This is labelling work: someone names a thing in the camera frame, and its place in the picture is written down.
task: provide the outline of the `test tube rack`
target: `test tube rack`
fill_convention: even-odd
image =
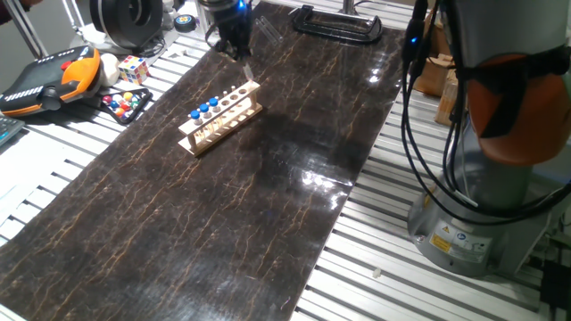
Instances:
[[[202,124],[196,125],[191,119],[178,128],[185,135],[178,144],[194,156],[206,151],[261,111],[262,107],[256,100],[259,89],[260,85],[250,80],[220,98],[220,110],[215,112],[210,109],[211,117],[203,118]]]

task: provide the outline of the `dark marble mat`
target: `dark marble mat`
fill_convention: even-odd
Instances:
[[[28,320],[287,320],[399,90],[403,32],[374,45],[254,28],[265,110],[198,160],[178,126],[241,69],[207,53],[0,249]]]

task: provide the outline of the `orange gamepad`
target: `orange gamepad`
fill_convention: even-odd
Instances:
[[[55,53],[29,64],[14,84],[0,95],[0,111],[21,117],[56,110],[93,96],[99,89],[100,58],[88,45]]]

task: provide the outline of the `wooden block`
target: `wooden block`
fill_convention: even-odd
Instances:
[[[443,96],[438,104],[438,111],[436,112],[434,121],[446,126],[450,126],[452,124],[450,121],[450,114],[452,109],[454,109],[457,93],[458,80],[456,79],[456,72],[454,70],[449,70],[443,90]]]
[[[447,68],[451,65],[450,56],[426,58],[426,66],[422,75],[415,81],[414,88],[427,95],[442,96],[448,75]]]

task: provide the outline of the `sticker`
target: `sticker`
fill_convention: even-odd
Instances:
[[[430,243],[457,259],[481,263],[488,252],[491,237],[472,235],[466,231],[438,220]]]
[[[176,18],[176,20],[180,24],[187,24],[187,23],[190,23],[190,21],[192,21],[192,18],[189,15],[184,14],[184,15],[178,16]]]

